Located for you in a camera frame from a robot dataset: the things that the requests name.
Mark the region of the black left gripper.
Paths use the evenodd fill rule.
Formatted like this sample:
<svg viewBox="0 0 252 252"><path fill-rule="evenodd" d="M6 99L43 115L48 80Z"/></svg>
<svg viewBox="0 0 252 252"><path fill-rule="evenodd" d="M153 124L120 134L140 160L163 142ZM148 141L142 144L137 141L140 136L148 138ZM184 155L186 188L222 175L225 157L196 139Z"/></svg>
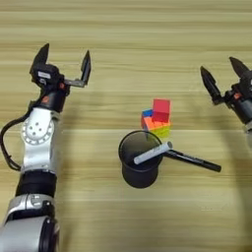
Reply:
<svg viewBox="0 0 252 252"><path fill-rule="evenodd" d="M48 57L49 44L46 43L35 56L32 65L45 64ZM45 81L31 79L40 87L40 94L37 100L31 102L31 108L40 107L48 110L61 112L64 107L65 99L70 94L70 87L83 88L89 81L91 73L91 56L87 51L82 63L81 80L60 79L52 84Z"/></svg>

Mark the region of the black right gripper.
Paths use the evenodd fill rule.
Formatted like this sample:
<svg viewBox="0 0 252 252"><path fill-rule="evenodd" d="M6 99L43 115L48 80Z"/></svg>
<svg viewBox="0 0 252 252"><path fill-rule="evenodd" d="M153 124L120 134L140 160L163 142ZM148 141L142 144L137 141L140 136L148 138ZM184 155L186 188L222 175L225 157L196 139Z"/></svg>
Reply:
<svg viewBox="0 0 252 252"><path fill-rule="evenodd" d="M230 57L229 60L235 74L240 79L251 77L251 70L242 61L234 57ZM221 92L216 85L216 80L213 75L205 67L201 67L200 71L203 84L210 94L214 105L224 102L229 109L234 111L243 124L248 124L252 121L251 95L246 95L242 91L232 89L226 91L224 96L221 96Z"/></svg>

